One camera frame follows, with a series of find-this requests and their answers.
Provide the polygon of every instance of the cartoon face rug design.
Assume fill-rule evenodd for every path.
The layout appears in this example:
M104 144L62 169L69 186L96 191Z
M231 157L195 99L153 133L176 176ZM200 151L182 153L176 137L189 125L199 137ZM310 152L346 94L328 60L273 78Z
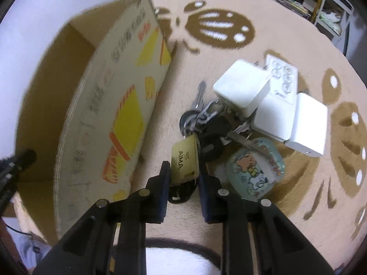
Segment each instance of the cartoon face rug design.
M189 14L185 29L190 36L203 44L219 49L239 49L253 41L255 29L247 17L235 11L207 6L205 0L193 0L183 8L183 14ZM177 16L175 25L172 26L170 9L157 7L155 13L168 40L182 25L181 17ZM199 45L190 46L188 38L180 40L191 53L200 53Z

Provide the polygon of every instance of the key ring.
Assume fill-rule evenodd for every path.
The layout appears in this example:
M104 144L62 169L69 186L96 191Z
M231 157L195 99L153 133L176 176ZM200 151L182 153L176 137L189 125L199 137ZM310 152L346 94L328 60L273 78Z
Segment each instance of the key ring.
M182 135L183 138L187 138L188 134L191 135L194 132L196 133L203 133L200 129L197 129L195 126L192 128L191 126L191 121L197 119L197 117L192 117L191 119L188 119L184 125L183 125L183 129L182 129Z
M209 109L212 106L218 105L219 109L217 109L216 111L210 113ZM201 113L198 115L197 117L197 121L196 123L198 124L206 124L208 123L212 118L214 118L215 116L217 116L221 111L223 110L223 103L219 101L219 99L213 100L211 101L206 108L204 108Z

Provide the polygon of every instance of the black key fob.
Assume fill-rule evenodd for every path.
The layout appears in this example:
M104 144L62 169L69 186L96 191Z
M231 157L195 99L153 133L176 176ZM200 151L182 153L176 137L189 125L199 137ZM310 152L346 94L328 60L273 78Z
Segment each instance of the black key fob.
M216 116L207 123L199 139L225 138L231 130L232 125L224 116Z
M200 142L200 159L203 162L210 162L218 159L224 151L224 145L220 137L199 139Z

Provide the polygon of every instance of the black cable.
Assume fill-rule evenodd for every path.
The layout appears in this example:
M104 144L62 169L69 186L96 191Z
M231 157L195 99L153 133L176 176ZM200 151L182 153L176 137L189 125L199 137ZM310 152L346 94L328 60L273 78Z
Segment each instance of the black cable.
M5 223L5 225L6 225L6 227L7 227L8 229L11 229L12 231L17 232L18 234L22 234L22 235L26 235L26 236L31 236L31 237L33 237L33 235L32 235L32 234L30 234L30 233L27 233L27 232L21 232L21 231L19 231L19 230L15 229L15 228L12 228L11 226L7 225L6 223Z

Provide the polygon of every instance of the cartoon character sticker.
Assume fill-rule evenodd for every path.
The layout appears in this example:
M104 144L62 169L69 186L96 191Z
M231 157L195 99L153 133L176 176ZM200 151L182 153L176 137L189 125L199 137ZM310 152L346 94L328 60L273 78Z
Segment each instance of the cartoon character sticker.
M268 182L268 180L264 174L260 173L255 177L251 177L249 182L252 184L253 190L257 190L259 188L264 187L264 185Z
M283 177L285 166L269 139L257 138L253 142L268 152L271 159L267 160L260 155L254 156L252 151L242 148L227 161L226 174L233 188L242 198L257 201Z
M248 185L247 192L257 197L259 195L258 190L266 186L269 182L267 177L264 175L261 168L256 163L256 160L252 153L247 152L240 158L234 160L234 172L235 173L246 173L249 174L248 181L246 176L241 176L241 182Z

